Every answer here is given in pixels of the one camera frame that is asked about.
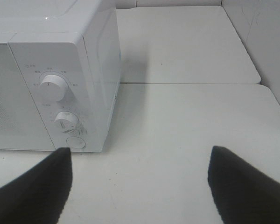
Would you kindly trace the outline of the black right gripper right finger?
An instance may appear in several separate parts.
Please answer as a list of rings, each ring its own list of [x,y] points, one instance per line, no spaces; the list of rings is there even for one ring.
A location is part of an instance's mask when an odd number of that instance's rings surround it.
[[[225,147],[214,146],[208,184],[225,224],[280,224],[280,183]]]

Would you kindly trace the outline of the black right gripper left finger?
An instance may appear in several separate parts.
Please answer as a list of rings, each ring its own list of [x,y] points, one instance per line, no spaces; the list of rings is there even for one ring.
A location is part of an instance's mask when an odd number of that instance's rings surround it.
[[[68,147],[0,187],[0,224],[56,224],[72,187]]]

